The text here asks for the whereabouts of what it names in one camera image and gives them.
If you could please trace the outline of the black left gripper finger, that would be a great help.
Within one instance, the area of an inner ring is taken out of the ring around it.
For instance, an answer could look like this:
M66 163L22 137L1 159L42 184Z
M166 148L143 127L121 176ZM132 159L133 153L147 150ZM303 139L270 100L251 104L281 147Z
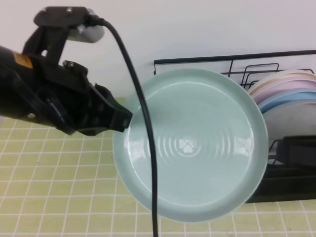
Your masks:
M284 137L277 143L276 160L289 167L315 169L316 137Z

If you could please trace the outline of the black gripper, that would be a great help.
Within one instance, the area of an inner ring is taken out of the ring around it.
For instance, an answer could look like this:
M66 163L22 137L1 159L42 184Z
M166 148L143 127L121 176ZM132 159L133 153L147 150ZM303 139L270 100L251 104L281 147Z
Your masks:
M55 127L66 134L96 136L104 131L124 132L132 112L111 92L87 79L88 69L72 61L53 65L42 56L15 53L19 81L14 117Z

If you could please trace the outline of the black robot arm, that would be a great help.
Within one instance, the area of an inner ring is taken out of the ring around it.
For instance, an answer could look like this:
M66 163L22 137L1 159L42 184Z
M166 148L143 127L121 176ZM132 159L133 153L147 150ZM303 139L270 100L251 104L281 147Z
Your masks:
M66 134L123 132L132 118L111 92L87 79L74 62L50 64L43 56L0 49L0 114L55 127Z

